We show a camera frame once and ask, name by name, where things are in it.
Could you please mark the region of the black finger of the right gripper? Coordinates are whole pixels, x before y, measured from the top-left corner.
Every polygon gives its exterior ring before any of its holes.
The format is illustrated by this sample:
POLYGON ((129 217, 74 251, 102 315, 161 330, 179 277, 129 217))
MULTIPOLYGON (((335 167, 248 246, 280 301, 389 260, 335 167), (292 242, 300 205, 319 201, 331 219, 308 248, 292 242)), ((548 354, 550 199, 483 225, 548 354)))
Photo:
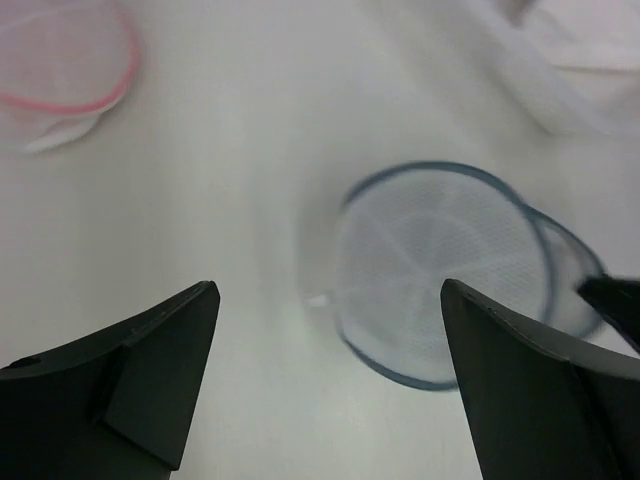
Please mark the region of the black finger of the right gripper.
POLYGON ((634 350, 639 349, 638 279, 588 277, 577 292, 634 350))

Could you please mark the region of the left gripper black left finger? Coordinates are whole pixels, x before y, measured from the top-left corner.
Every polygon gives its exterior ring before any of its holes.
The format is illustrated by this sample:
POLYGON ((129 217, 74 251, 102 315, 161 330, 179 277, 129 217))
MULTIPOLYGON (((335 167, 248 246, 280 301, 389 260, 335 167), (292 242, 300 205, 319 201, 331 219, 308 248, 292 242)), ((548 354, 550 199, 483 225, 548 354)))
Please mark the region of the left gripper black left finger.
POLYGON ((180 468, 220 294, 202 281, 1 370, 4 479, 167 479, 180 468))

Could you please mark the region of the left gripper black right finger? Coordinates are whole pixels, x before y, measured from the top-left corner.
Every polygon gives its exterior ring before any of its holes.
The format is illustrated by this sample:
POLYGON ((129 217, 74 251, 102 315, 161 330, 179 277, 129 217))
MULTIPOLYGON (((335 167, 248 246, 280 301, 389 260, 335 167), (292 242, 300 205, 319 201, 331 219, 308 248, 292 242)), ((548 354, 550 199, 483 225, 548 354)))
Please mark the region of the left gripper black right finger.
POLYGON ((459 391, 486 479, 635 479, 639 359, 441 289, 459 391))

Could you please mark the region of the blue trimmed mesh laundry bag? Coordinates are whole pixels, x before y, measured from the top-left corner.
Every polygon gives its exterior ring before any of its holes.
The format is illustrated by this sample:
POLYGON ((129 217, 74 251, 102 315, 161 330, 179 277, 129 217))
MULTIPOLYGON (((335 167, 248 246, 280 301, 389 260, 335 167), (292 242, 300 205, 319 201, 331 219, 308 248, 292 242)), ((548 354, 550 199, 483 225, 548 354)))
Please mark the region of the blue trimmed mesh laundry bag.
POLYGON ((601 277, 596 253, 512 187, 473 166, 418 161, 376 172, 343 198, 326 307, 365 365, 426 391, 457 386, 440 290, 457 279, 579 339, 603 325, 578 285, 601 277))

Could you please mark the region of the pink trimmed mesh laundry bag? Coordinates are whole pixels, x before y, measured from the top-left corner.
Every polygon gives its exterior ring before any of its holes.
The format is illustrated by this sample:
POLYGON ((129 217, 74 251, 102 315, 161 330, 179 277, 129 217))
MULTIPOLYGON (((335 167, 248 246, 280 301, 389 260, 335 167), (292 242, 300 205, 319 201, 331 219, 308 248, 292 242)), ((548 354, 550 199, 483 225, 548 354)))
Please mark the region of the pink trimmed mesh laundry bag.
POLYGON ((141 63, 117 1, 1 4, 1 146, 37 153, 86 135, 141 63))

